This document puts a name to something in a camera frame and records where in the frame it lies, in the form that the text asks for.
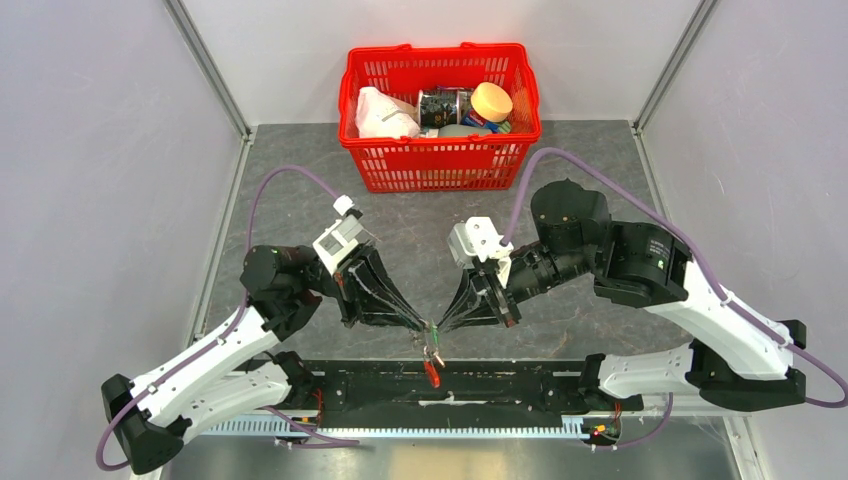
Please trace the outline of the green capped key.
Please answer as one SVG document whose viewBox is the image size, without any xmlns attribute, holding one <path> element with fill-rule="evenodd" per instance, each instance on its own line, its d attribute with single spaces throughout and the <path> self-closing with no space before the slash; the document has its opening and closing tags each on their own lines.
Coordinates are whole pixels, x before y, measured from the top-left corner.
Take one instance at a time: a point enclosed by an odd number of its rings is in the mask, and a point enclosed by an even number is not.
<svg viewBox="0 0 848 480">
<path fill-rule="evenodd" d="M 438 327 L 434 322 L 430 322 L 429 324 L 429 337 L 430 337 L 430 345 L 437 350 L 439 347 L 439 333 Z"/>
</svg>

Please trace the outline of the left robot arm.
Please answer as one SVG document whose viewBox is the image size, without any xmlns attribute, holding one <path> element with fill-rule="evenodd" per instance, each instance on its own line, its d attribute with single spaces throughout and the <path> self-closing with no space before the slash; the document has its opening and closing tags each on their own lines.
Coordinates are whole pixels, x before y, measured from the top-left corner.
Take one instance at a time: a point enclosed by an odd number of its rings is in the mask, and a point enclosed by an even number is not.
<svg viewBox="0 0 848 480">
<path fill-rule="evenodd" d="M 240 282 L 243 302 L 210 334 L 145 374 L 115 374 L 102 383 L 109 425 L 96 450 L 100 469 L 143 475 L 167 464 L 205 427 L 283 402 L 307 405 L 314 383 L 293 353 L 243 380 L 226 376 L 301 330 L 324 298 L 336 300 L 346 327 L 429 329 L 371 243 L 354 247 L 335 271 L 311 247 L 255 246 Z"/>
</svg>

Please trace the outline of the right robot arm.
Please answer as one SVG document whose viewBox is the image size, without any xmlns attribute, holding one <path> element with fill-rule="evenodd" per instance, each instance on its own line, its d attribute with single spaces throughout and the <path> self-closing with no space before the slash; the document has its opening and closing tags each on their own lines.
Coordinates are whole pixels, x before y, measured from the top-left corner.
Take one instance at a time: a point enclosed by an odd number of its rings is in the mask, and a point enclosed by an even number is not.
<svg viewBox="0 0 848 480">
<path fill-rule="evenodd" d="M 781 346 L 805 340 L 802 322 L 744 319 L 716 296 L 686 243 L 651 223 L 613 220 L 600 192 L 554 181 L 530 209 L 538 238 L 520 248 L 502 246 L 486 217 L 454 227 L 449 245 L 463 273 L 440 331 L 515 326 L 522 302 L 591 275 L 596 296 L 663 317 L 692 339 L 651 354 L 588 356 L 576 383 L 585 408 L 667 393 L 741 412 L 804 402 L 805 375 Z"/>
</svg>

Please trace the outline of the keyring with red fob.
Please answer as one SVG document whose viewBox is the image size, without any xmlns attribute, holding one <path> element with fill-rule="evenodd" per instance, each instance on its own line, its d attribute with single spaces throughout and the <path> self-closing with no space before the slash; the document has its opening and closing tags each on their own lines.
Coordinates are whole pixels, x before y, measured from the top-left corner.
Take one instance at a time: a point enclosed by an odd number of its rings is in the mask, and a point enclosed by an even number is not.
<svg viewBox="0 0 848 480">
<path fill-rule="evenodd" d="M 439 347 L 435 350 L 430 345 L 429 324 L 424 327 L 421 332 L 415 332 L 412 336 L 413 348 L 421 353 L 424 372 L 428 378 L 430 385 L 438 389 L 441 387 L 441 377 L 439 370 L 445 367 L 444 360 L 440 355 L 440 337 Z"/>
</svg>

